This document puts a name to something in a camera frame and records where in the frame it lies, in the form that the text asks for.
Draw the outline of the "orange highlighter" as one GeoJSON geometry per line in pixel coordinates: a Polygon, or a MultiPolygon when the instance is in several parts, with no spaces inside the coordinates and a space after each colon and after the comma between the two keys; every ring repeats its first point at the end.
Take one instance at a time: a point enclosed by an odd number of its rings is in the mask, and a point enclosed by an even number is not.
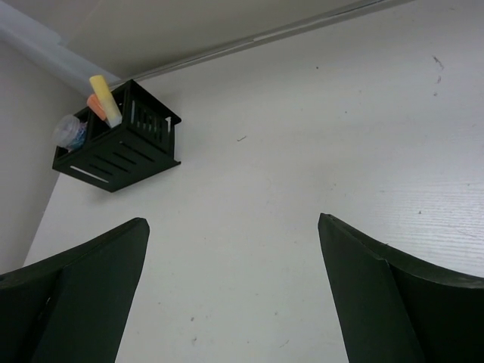
{"type": "Polygon", "coordinates": [[[91,94],[87,101],[86,104],[88,108],[102,121],[107,121],[107,116],[106,113],[104,112],[103,107],[101,106],[101,102],[98,100],[98,97],[96,94],[91,94]]]}

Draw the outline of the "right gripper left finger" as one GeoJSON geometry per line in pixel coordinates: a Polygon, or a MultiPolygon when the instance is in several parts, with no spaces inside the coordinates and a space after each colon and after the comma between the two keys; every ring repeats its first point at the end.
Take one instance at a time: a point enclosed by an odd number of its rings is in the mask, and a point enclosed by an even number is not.
{"type": "Polygon", "coordinates": [[[132,219],[1,276],[3,362],[114,362],[150,227],[132,219]]]}

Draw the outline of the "yellow highlighter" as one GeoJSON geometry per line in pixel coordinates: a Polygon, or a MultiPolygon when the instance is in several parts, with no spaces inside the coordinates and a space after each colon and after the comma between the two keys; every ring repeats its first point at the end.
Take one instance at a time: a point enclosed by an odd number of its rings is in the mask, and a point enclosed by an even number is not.
{"type": "Polygon", "coordinates": [[[105,123],[108,124],[110,128],[120,125],[123,117],[105,78],[102,75],[96,75],[90,77],[89,82],[93,89],[93,94],[97,95],[98,100],[101,102],[101,106],[106,113],[107,121],[105,123]]]}

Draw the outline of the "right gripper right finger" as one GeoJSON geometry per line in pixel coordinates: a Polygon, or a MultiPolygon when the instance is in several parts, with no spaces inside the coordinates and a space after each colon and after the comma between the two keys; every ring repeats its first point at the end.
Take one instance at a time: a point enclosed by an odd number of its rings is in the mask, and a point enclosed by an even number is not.
{"type": "Polygon", "coordinates": [[[481,362],[483,279],[322,214],[318,233],[350,362],[481,362]]]}

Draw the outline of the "clear jar of paper clips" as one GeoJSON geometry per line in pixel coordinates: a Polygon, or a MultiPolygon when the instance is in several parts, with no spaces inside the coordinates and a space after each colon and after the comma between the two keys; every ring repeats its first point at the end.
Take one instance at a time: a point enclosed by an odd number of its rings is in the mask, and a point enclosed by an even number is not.
{"type": "Polygon", "coordinates": [[[55,126],[52,140],[56,146],[71,152],[83,146],[86,135],[87,123],[82,122],[74,115],[66,115],[55,126]]]}

